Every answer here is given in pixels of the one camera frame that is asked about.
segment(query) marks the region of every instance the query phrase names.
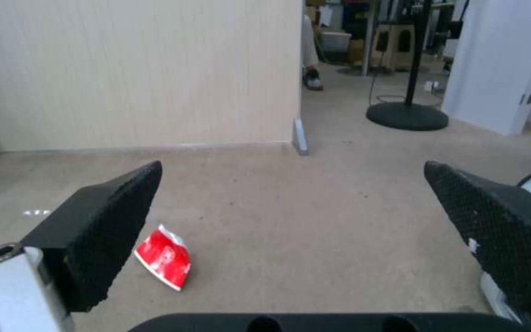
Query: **bolt hole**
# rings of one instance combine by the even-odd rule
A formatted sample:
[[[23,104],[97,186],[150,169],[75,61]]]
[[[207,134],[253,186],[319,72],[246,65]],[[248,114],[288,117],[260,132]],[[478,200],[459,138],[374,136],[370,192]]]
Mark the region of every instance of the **bolt hole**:
[[[403,317],[389,316],[382,323],[382,332],[419,332],[419,330]]]
[[[2,256],[5,256],[6,254],[9,254],[10,252],[12,252],[13,250],[13,246],[12,245],[7,245],[7,246],[3,246],[0,248],[0,257]]]
[[[270,317],[257,317],[249,323],[247,332],[282,332],[282,328]]]

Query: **round stand base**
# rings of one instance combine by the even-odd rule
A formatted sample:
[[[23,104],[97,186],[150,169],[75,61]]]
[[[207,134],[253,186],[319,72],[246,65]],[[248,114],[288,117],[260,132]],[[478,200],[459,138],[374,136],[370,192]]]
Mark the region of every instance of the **round stand base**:
[[[398,130],[440,130],[448,126],[448,116],[433,107],[402,102],[372,105],[366,117],[381,126]]]

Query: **person's leg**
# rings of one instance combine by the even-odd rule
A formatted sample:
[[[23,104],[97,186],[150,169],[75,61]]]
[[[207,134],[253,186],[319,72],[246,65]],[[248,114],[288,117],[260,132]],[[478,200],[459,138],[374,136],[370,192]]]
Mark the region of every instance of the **person's leg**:
[[[304,15],[302,26],[302,55],[304,76],[303,83],[307,89],[323,90],[323,84],[319,78],[319,72],[314,67],[319,63],[319,57],[314,45],[313,25],[308,15]]]

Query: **black stand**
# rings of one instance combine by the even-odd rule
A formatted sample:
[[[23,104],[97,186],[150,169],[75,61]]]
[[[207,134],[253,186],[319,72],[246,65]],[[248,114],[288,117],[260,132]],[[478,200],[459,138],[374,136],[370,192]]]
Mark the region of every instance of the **black stand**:
[[[397,128],[399,130],[440,130],[448,126],[448,116],[434,109],[419,104],[413,104],[413,94],[415,93],[415,83],[421,62],[421,52],[423,49],[423,38],[430,14],[431,0],[424,0],[423,11],[419,26],[415,28],[415,51],[413,53],[413,64],[411,65],[411,75],[409,75],[409,85],[407,86],[407,97],[404,103],[379,103],[372,105],[366,112],[366,117],[381,126]]]

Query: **metal pole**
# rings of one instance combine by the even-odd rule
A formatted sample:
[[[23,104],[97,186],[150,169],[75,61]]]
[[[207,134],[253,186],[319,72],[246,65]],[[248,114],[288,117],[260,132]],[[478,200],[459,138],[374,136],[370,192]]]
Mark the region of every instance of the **metal pole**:
[[[405,105],[411,106],[413,94],[415,93],[415,83],[417,82],[417,73],[419,72],[419,63],[421,63],[421,51],[423,49],[423,37],[427,28],[427,21],[430,17],[431,0],[424,0],[423,11],[419,24],[415,27],[415,51],[413,53],[413,64],[411,65],[411,74],[409,75],[409,85],[407,85],[407,97]]]
[[[366,54],[364,55],[364,64],[362,66],[362,75],[368,75],[370,67],[370,58],[372,56],[372,44],[374,42],[374,24],[376,20],[376,7],[378,0],[371,0],[370,8],[368,9],[368,25],[366,27]]]

